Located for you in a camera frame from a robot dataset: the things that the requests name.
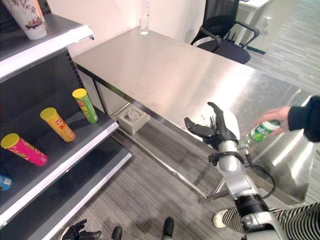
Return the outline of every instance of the plastic bottle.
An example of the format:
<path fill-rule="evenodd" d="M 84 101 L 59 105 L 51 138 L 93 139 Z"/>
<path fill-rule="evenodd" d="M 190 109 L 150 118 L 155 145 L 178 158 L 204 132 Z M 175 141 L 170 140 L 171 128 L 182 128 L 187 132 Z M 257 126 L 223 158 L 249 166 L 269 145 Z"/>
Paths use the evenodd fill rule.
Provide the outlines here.
<path fill-rule="evenodd" d="M 149 31 L 150 0 L 142 0 L 142 14 L 140 18 L 140 33 L 147 35 Z"/>
<path fill-rule="evenodd" d="M 280 128 L 280 125 L 281 123 L 279 120 L 270 120 L 260 123 L 246 135 L 246 144 L 250 147 L 253 144 L 264 141 L 273 131 Z"/>

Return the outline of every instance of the black cable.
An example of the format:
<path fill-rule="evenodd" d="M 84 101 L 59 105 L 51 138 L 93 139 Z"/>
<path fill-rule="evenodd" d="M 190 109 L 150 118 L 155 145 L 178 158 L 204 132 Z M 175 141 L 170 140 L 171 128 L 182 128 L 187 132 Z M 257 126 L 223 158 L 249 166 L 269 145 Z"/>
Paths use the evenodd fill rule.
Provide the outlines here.
<path fill-rule="evenodd" d="M 274 177 L 269 172 L 267 172 L 262 166 L 254 165 L 253 162 L 252 162 L 250 154 L 246 154 L 245 157 L 246 157 L 246 160 L 249 163 L 249 165 L 246 166 L 246 168 L 247 167 L 251 167 L 253 169 L 258 169 L 258 170 L 263 172 L 265 175 L 267 175 L 271 179 L 272 185 L 273 185 L 272 189 L 267 195 L 262 197 L 262 199 L 267 199 L 268 197 L 270 197 L 276 191 L 276 181 L 275 181 Z"/>

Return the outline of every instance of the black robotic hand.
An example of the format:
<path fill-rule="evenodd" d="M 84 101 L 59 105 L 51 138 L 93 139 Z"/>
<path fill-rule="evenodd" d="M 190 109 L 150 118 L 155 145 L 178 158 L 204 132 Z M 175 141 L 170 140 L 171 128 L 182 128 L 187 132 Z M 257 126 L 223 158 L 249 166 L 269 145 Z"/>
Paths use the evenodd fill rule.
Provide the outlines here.
<path fill-rule="evenodd" d="M 85 227 L 86 222 L 87 219 L 84 219 L 67 228 L 61 240 L 98 240 L 101 236 L 101 231 L 80 231 Z"/>
<path fill-rule="evenodd" d="M 222 142 L 231 140 L 239 142 L 235 134 L 230 131 L 225 123 L 224 112 L 213 102 L 207 103 L 213 108 L 215 113 L 215 125 L 211 127 L 195 124 L 190 118 L 186 117 L 184 123 L 186 128 L 194 135 L 203 138 L 203 141 L 218 150 L 218 145 Z"/>

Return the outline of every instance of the white table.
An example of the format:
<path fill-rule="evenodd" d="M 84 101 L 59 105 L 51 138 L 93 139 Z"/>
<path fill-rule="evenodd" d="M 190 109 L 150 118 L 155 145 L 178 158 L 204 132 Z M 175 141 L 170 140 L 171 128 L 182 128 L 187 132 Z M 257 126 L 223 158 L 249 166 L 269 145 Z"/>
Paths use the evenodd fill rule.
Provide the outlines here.
<path fill-rule="evenodd" d="M 256 14 L 257 10 L 259 8 L 263 7 L 264 5 L 266 5 L 269 1 L 270 0 L 250 0 L 250 1 L 247 1 L 247 2 L 240 1 L 239 2 L 239 9 L 242 9 L 242 10 L 245 10 L 245 11 L 249 12 L 249 14 L 246 17 L 244 22 L 246 24 L 250 24 L 251 21 L 252 21 L 252 18 Z M 235 41 L 234 44 L 236 44 L 236 45 L 240 44 L 242 38 L 245 35 L 246 30 L 247 29 L 245 27 L 241 28 L 241 31 L 239 32 L 239 35 L 237 36 L 236 41 Z"/>

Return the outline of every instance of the green bottle label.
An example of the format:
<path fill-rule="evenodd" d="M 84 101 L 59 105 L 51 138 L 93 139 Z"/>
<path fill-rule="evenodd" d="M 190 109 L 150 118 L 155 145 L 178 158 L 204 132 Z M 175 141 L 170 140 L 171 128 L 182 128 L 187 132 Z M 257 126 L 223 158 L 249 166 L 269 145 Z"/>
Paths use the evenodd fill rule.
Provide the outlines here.
<path fill-rule="evenodd" d="M 268 129 L 263 123 L 261 123 L 256 128 L 251 130 L 250 137 L 256 142 L 262 142 L 272 132 L 273 130 Z"/>

